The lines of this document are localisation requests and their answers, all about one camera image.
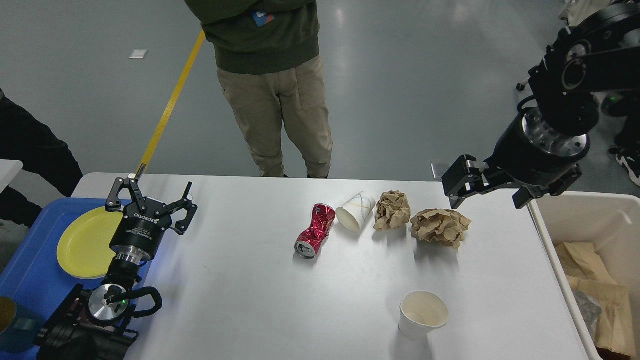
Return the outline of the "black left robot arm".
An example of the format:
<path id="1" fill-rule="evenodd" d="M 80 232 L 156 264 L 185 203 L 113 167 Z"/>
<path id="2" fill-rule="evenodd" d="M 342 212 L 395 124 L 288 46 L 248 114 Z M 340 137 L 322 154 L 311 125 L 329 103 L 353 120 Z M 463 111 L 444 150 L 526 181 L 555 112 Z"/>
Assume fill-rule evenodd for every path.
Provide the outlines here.
<path id="1" fill-rule="evenodd" d="M 185 234 L 198 206 L 189 197 L 192 182 L 172 203 L 144 196 L 138 184 L 145 172 L 141 164 L 115 179 L 105 201 L 107 212 L 122 214 L 109 243 L 115 255 L 98 287 L 77 284 L 44 323 L 33 342 L 38 360 L 123 360 L 139 337 L 130 322 L 162 309 L 160 292 L 140 286 L 140 269 L 155 259 L 167 230 Z"/>

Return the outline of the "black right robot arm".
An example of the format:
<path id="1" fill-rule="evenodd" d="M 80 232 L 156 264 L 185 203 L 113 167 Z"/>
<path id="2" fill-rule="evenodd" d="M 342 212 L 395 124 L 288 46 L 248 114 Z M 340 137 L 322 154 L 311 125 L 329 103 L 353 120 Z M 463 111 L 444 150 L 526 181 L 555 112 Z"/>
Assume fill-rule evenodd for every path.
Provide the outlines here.
<path id="1" fill-rule="evenodd" d="M 596 93 L 639 94 L 639 5 L 618 3 L 558 32 L 528 72 L 530 100 L 499 138 L 490 157 L 461 155 L 442 175 L 450 207 L 471 196 L 516 189 L 521 209 L 545 195 L 560 196 L 582 176 L 589 132 L 599 120 Z"/>

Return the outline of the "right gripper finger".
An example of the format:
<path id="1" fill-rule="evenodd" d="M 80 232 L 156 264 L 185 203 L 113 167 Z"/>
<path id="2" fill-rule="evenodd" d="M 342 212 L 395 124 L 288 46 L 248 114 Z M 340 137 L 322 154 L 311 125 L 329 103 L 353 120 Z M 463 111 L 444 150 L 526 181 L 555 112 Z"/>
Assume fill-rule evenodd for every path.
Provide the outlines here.
<path id="1" fill-rule="evenodd" d="M 502 168 L 478 161 L 471 155 L 461 155 L 441 178 L 450 209 L 457 210 L 475 195 L 486 195 L 499 189 L 517 189 L 521 183 Z"/>
<path id="2" fill-rule="evenodd" d="M 556 181 L 546 186 L 535 186 L 523 184 L 518 191 L 512 196 L 514 207 L 522 209 L 528 203 L 535 199 L 543 198 L 546 195 L 557 197 L 562 195 L 569 187 L 571 187 L 581 176 L 583 171 L 579 164 L 574 164 L 566 173 L 564 173 Z"/>

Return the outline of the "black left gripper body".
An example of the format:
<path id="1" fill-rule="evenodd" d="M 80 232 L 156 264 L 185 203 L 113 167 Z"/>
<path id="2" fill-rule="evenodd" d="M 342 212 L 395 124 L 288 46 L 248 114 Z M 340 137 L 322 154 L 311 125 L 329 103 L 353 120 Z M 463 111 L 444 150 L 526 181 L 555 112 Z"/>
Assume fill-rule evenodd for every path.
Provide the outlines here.
<path id="1" fill-rule="evenodd" d="M 123 217 L 110 240 L 109 247 L 119 254 L 124 248 L 137 248 L 145 253 L 144 261 L 157 255 L 165 231 L 173 224 L 170 214 L 157 215 L 166 204 L 157 200 L 146 201 L 146 212 L 131 202 L 124 207 Z"/>

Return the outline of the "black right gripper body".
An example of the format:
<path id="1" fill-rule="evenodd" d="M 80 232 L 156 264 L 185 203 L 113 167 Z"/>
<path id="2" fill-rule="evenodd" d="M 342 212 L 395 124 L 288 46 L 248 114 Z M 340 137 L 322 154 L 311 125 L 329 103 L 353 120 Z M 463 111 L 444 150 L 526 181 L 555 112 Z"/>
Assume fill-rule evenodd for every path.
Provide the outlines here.
<path id="1" fill-rule="evenodd" d="M 518 182 L 548 186 L 586 157 L 587 134 L 567 136 L 553 129 L 537 107 L 520 112 L 499 138 L 487 163 Z"/>

